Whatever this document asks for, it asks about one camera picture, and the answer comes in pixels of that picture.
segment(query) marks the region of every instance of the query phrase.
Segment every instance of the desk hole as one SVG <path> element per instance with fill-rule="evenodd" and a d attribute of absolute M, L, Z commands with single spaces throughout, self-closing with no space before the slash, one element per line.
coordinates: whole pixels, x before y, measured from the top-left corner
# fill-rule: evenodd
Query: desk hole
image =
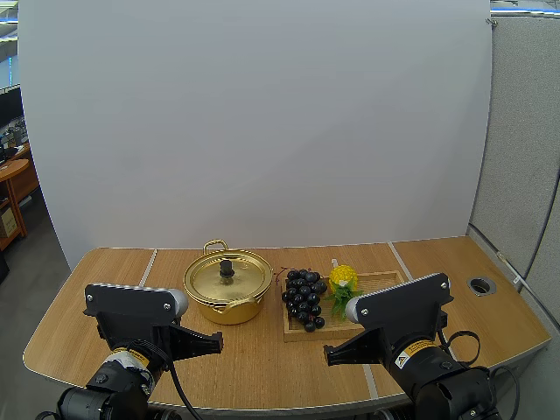
<path fill-rule="evenodd" d="M 491 295 L 496 292 L 496 283 L 488 277 L 475 277 L 468 281 L 469 288 L 476 296 Z"/>

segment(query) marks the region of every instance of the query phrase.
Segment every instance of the pot lid knob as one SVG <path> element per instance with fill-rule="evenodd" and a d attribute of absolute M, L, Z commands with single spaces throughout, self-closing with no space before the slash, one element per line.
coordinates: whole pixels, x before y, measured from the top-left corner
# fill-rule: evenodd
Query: pot lid knob
<path fill-rule="evenodd" d="M 220 277 L 222 278 L 230 278 L 233 277 L 235 274 L 234 269 L 232 268 L 232 263 L 230 260 L 221 260 L 220 261 Z"/>

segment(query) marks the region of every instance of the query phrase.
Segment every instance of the pot handle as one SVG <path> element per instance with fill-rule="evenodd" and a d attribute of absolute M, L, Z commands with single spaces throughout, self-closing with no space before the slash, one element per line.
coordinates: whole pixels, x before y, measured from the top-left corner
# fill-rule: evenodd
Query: pot handle
<path fill-rule="evenodd" d="M 254 305 L 257 306 L 259 305 L 259 300 L 256 300 L 254 297 L 249 296 L 246 297 L 244 299 L 240 299 L 240 300 L 233 300 L 231 302 L 229 302 L 224 309 L 219 310 L 216 308 L 212 308 L 214 309 L 216 312 L 221 313 L 222 315 L 225 315 L 226 313 L 228 313 L 229 311 L 231 311 L 232 309 L 236 308 L 237 306 L 241 306 L 241 305 Z"/>
<path fill-rule="evenodd" d="M 217 243 L 219 243 L 222 247 L 224 247 L 224 249 L 229 249 L 226 242 L 223 241 L 222 239 L 212 239 L 211 241 L 208 241 L 206 243 L 206 245 L 204 246 L 203 251 L 202 251 L 202 255 L 205 256 L 206 254 L 209 254 L 208 247 L 211 247 L 212 245 L 216 245 Z"/>

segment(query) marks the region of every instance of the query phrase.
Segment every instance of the warning label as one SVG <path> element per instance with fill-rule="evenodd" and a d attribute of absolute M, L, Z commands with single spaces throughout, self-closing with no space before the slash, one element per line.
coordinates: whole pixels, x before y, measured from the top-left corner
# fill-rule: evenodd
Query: warning label
<path fill-rule="evenodd" d="M 395 359 L 395 364 L 400 369 L 404 368 L 404 365 L 406 364 L 407 361 L 409 361 L 409 359 L 412 356 L 414 356 L 420 350 L 423 350 L 427 347 L 436 347 L 436 345 L 434 344 L 433 341 L 429 341 L 428 339 L 421 339 L 419 341 L 415 341 L 414 343 L 412 343 L 411 345 L 409 345 L 408 347 L 406 347 L 404 350 L 401 351 L 401 353 Z"/>
<path fill-rule="evenodd" d="M 401 354 L 399 354 L 396 359 L 395 359 L 395 364 L 402 369 L 404 364 L 409 361 L 410 356 L 408 356 L 405 352 L 401 352 Z"/>
<path fill-rule="evenodd" d="M 127 349 L 124 347 L 118 347 L 115 350 L 113 350 L 113 354 L 119 353 L 119 352 L 126 352 Z M 130 354 L 132 354 L 135 359 L 137 359 L 140 363 L 143 364 L 143 366 L 146 368 L 148 366 L 148 364 L 150 363 L 150 361 L 141 353 L 137 352 L 136 350 L 128 350 L 128 352 Z"/>
<path fill-rule="evenodd" d="M 424 350 L 426 347 L 437 347 L 433 341 L 429 341 L 428 339 L 421 339 L 419 341 L 415 341 L 410 346 L 406 347 L 404 351 L 410 357 L 414 356 L 420 350 Z"/>

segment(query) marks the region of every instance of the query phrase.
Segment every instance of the screw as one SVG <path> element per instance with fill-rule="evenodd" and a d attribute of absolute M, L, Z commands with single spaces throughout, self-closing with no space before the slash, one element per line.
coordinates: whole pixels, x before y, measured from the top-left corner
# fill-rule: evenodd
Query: screw
<path fill-rule="evenodd" d="M 107 381 L 108 378 L 109 378 L 109 377 L 106 376 L 105 374 L 98 374 L 98 375 L 95 377 L 95 383 L 104 383 L 104 382 Z"/>

